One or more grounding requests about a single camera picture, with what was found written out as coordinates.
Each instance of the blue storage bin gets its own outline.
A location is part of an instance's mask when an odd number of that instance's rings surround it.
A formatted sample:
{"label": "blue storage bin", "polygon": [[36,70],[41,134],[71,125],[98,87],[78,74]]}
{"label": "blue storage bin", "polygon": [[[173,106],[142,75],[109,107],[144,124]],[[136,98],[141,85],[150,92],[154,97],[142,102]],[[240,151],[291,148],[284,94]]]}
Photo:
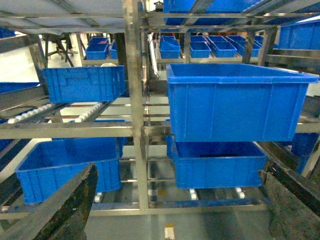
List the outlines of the blue storage bin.
{"label": "blue storage bin", "polygon": [[217,58],[233,58],[237,53],[237,49],[228,41],[212,42],[210,48]]}
{"label": "blue storage bin", "polygon": [[[254,43],[257,44],[258,46],[262,47],[262,44],[264,42],[264,37],[263,36],[255,36],[254,37]],[[274,44],[273,48],[277,49],[279,46],[277,44]]]}
{"label": "blue storage bin", "polygon": [[191,36],[191,42],[207,42],[204,36]]}
{"label": "blue storage bin", "polygon": [[[246,46],[246,42],[245,41],[234,41],[232,43],[232,45],[236,48],[237,52],[241,56],[243,56],[245,54],[245,46]],[[260,49],[261,49],[261,46],[259,46],[256,43],[253,43],[251,57],[258,57]]]}
{"label": "blue storage bin", "polygon": [[[261,0],[215,0],[205,13],[241,13],[243,10],[260,1]],[[164,0],[163,12],[187,14],[190,12],[194,2],[195,0]],[[184,18],[166,18],[165,20],[167,25],[181,25]],[[230,18],[199,18],[194,25],[220,25],[229,20]]]}
{"label": "blue storage bin", "polygon": [[109,39],[107,37],[92,37],[90,41],[88,42],[88,45],[92,44],[107,44],[109,45]]}
{"label": "blue storage bin", "polygon": [[240,63],[166,66],[177,142],[290,141],[318,77]]}
{"label": "blue storage bin", "polygon": [[119,152],[113,137],[66,138],[40,142],[15,169],[26,204],[40,203],[89,163],[98,170],[96,192],[121,187]]}
{"label": "blue storage bin", "polygon": [[107,59],[108,51],[108,44],[91,44],[85,50],[85,56],[87,60],[104,60]]}
{"label": "blue storage bin", "polygon": [[194,41],[190,44],[190,55],[192,58],[209,58],[210,52],[211,50],[206,42]]}
{"label": "blue storage bin", "polygon": [[227,40],[223,36],[207,36],[208,42],[211,44],[212,42],[227,42]]}
{"label": "blue storage bin", "polygon": [[124,66],[46,68],[52,103],[106,102],[126,89]]}
{"label": "blue storage bin", "polygon": [[15,37],[15,31],[0,27],[0,39]]}
{"label": "blue storage bin", "polygon": [[170,37],[163,36],[160,41],[160,54],[162,59],[178,59],[180,58],[181,47],[179,42]]}
{"label": "blue storage bin", "polygon": [[246,39],[243,36],[238,36],[238,35],[229,35],[229,36],[225,36],[225,38],[229,42],[245,42],[246,41]]}
{"label": "blue storage bin", "polygon": [[320,20],[281,26],[280,49],[320,50]]}
{"label": "blue storage bin", "polygon": [[174,37],[171,37],[171,36],[162,36],[160,45],[166,48],[174,48],[174,49],[180,48],[179,42]]}
{"label": "blue storage bin", "polygon": [[0,82],[0,94],[36,87],[39,82]]}
{"label": "blue storage bin", "polygon": [[267,156],[252,142],[172,142],[181,189],[259,187]]}
{"label": "blue storage bin", "polygon": [[114,41],[110,50],[110,56],[111,59],[118,59],[118,54],[117,54],[117,42]]}

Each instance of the stacked crate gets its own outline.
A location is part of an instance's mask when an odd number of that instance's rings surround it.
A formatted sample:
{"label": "stacked crate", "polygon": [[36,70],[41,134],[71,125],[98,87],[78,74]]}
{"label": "stacked crate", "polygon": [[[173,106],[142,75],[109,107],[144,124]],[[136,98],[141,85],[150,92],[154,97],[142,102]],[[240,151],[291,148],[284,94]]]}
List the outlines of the stacked crate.
{"label": "stacked crate", "polygon": [[167,65],[168,145],[179,188],[258,187],[254,141],[291,141],[317,76],[249,64]]}

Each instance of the gray surface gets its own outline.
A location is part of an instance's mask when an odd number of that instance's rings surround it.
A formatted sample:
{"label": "gray surface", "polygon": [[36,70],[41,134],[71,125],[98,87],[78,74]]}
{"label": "gray surface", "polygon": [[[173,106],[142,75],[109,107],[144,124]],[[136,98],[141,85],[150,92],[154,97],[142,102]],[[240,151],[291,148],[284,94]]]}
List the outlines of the gray surface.
{"label": "gray surface", "polygon": [[173,224],[176,240],[283,240],[268,231],[269,213],[224,212],[151,216],[90,217],[88,240],[164,240]]}

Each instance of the metal rack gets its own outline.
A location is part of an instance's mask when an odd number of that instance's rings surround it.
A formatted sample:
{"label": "metal rack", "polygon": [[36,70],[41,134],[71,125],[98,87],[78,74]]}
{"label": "metal rack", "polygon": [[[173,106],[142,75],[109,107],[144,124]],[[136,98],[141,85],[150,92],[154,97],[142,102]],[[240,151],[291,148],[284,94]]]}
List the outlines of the metal rack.
{"label": "metal rack", "polygon": [[[163,86],[165,82],[160,80],[150,80],[148,77],[149,65],[147,64],[149,57],[148,48],[148,33],[156,32],[178,32],[183,33],[185,38],[185,58],[177,59],[177,61],[167,61],[158,59],[159,64],[184,62],[184,63],[208,63],[216,62],[217,59],[191,59],[190,58],[190,29],[195,32],[247,32],[245,54],[242,58],[236,59],[242,63],[258,62],[259,65],[267,64],[284,64],[292,69],[303,67],[308,70],[309,64],[303,61],[292,60],[301,59],[306,55],[312,59],[312,64],[319,65],[319,51],[300,51],[300,50],[285,50],[272,49],[274,45],[277,26],[268,24],[270,20],[275,18],[282,19],[283,23],[311,17],[317,13],[295,13],[299,9],[308,7],[318,1],[279,1],[270,0],[262,1],[249,12],[243,13],[210,13],[204,14],[206,11],[202,6],[209,6],[212,0],[196,0],[191,13],[158,13],[146,12],[146,1],[138,0],[122,0],[123,15],[119,14],[83,14],[74,13],[72,9],[68,9],[70,14],[60,15],[41,15],[41,14],[9,14],[0,13],[2,18],[81,18],[91,24],[95,30],[105,31],[109,26],[100,26],[92,23],[93,17],[114,17],[123,18],[124,27],[119,26],[119,31],[125,33],[125,45],[127,56],[128,82],[131,104],[124,104],[122,107],[130,107],[131,114],[128,115],[113,115],[112,118],[131,118],[131,121],[126,122],[93,122],[96,118],[108,118],[110,116],[101,115],[103,110],[115,106],[112,102],[104,102],[102,108],[93,113],[87,122],[81,123],[63,123],[62,119],[76,118],[77,116],[61,116],[62,108],[76,108],[77,104],[55,105],[48,111],[40,112],[32,118],[27,118],[23,122],[15,124],[0,125],[0,139],[16,139],[6,149],[0,153],[0,163],[5,163],[4,166],[12,160],[12,158],[22,149],[32,138],[83,138],[83,137],[131,137],[129,145],[133,145],[135,157],[131,159],[121,159],[121,163],[134,163],[134,174],[136,177],[122,179],[125,184],[136,184],[138,192],[138,202],[129,203],[94,203],[92,206],[91,216],[120,216],[120,215],[155,215],[155,214],[180,214],[180,213],[203,213],[203,212],[222,212],[222,211],[264,211],[268,208],[266,199],[257,188],[247,190],[247,198],[239,199],[234,196],[232,189],[223,191],[217,190],[209,194],[208,200],[206,197],[199,199],[190,197],[184,201],[157,201],[157,198],[152,194],[155,190],[154,183],[157,182],[172,182],[172,176],[157,178],[152,170],[156,163],[169,162],[168,158],[148,158],[148,150],[151,145],[163,145],[163,138],[170,134],[170,123],[168,121],[150,121],[152,117],[168,117],[167,114],[151,114],[150,109],[159,104],[151,104],[150,98],[152,94],[148,91],[149,88],[157,86],[163,93],[166,90]],[[172,26],[166,25],[164,18],[185,18],[188,19],[183,25]],[[198,18],[230,18],[225,25],[214,26],[194,26],[189,25],[194,23]],[[15,29],[21,31],[38,26],[16,26]],[[60,26],[41,26],[42,29],[58,29]],[[77,29],[79,26],[64,26],[64,28]],[[256,31],[265,30],[264,42],[260,51],[259,59],[251,59],[253,48],[254,35]],[[34,58],[35,67],[41,86],[24,89],[15,92],[4,93],[0,95],[0,117],[9,118],[17,113],[32,109],[33,107],[41,106],[49,102],[46,82],[43,79],[41,69],[43,65],[43,52],[38,37],[25,35],[23,37],[8,38],[0,40],[0,53],[7,52],[18,47],[29,47],[31,55]],[[79,45],[81,59],[84,59]],[[84,62],[83,65],[100,65],[101,62]],[[296,128],[297,133],[320,133],[320,119],[314,117],[304,117],[298,123]],[[273,144],[261,145],[264,149],[275,151]],[[12,203],[21,195],[21,186],[15,175],[8,178],[0,185],[0,189],[6,189],[5,194],[0,197],[1,213],[0,220],[19,219],[26,216],[37,205],[20,205],[18,207],[11,206]]]}

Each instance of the gray floor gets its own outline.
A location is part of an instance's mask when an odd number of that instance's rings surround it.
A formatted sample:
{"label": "gray floor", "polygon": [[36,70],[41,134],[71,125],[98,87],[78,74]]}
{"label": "gray floor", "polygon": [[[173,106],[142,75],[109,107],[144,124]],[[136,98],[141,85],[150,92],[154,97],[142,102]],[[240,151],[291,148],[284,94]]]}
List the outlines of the gray floor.
{"label": "gray floor", "polygon": [[[79,51],[75,36],[72,36],[74,50]],[[79,54],[71,58],[75,66],[80,66]],[[69,67],[69,64],[61,60],[59,55],[49,59],[49,67]],[[31,56],[27,48],[22,48],[5,54],[0,54],[0,82],[34,82],[37,80]],[[167,103],[166,97],[153,97],[151,103]],[[115,103],[129,104],[129,98],[120,98]],[[86,108],[67,108],[62,114],[82,113]],[[130,107],[110,107],[104,114],[130,114]],[[168,107],[152,107],[152,114],[169,113]],[[0,182],[10,176],[15,167],[30,149],[40,141],[46,139],[33,139],[14,160],[0,172]],[[165,156],[166,146],[150,146],[149,156]],[[124,157],[134,157],[133,146],[124,147]],[[127,166],[135,178],[135,166]],[[169,162],[158,165],[158,177],[174,177],[174,170]],[[190,198],[187,190],[178,189],[174,182],[159,183],[158,190],[165,189],[165,194],[158,196],[159,201],[182,201]],[[137,186],[132,183],[124,183],[121,194],[121,202],[138,201]],[[88,240],[164,240],[165,227],[173,224],[176,240],[271,240],[268,231],[269,213],[257,212],[221,212],[199,214],[171,214],[171,215],[142,215],[142,216],[109,216],[90,217],[86,226]]]}

